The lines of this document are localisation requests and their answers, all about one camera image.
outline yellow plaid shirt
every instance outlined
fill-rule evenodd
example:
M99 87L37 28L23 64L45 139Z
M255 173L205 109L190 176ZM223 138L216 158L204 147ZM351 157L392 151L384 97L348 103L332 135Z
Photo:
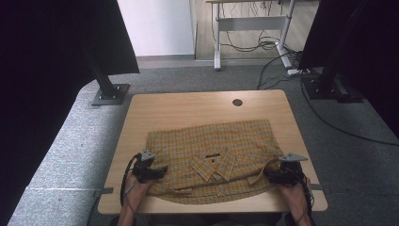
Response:
M168 166L150 194L187 204L227 202L258 195L270 184L265 164L282 151L268 120L236 121L149 132L153 169Z

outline checkered fabric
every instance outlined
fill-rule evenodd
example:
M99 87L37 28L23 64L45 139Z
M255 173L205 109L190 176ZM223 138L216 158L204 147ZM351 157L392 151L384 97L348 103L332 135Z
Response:
M208 204L258 195L270 184L265 164L282 151L268 120L236 121L149 132L152 169L168 166L150 194L160 199Z

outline white wall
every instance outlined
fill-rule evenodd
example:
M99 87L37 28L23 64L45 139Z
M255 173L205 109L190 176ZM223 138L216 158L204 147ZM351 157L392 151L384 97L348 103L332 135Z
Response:
M136 56L194 55L190 1L118 0Z

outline gray carpet floor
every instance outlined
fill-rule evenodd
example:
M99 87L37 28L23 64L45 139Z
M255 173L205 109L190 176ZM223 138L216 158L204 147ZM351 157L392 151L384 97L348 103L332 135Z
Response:
M96 200L132 97L138 93L256 89L262 68L226 66L215 72L208 66L182 67L113 75L113 83L131 84L119 106L89 106L98 89L96 82L89 83L76 97L9 225L107 225L114 216L101 215ZM396 225L399 147L350 136L327 125L309 107L300 77L287 79L283 74L286 71L280 64L267 67L262 82L270 79L261 89L284 90L293 109L327 197L328 209L313 213L317 225ZM348 133L399 143L367 100L355 104L311 100L310 104L321 118Z

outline person's right hand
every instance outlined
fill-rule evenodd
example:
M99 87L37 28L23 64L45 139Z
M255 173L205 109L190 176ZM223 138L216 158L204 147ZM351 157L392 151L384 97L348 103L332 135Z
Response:
M311 184L311 179L306 176L303 181L308 187ZM302 184L296 183L296 185L290 187L278 185L278 188L290 208L295 224L299 226L311 225L311 219L308 215L305 190Z

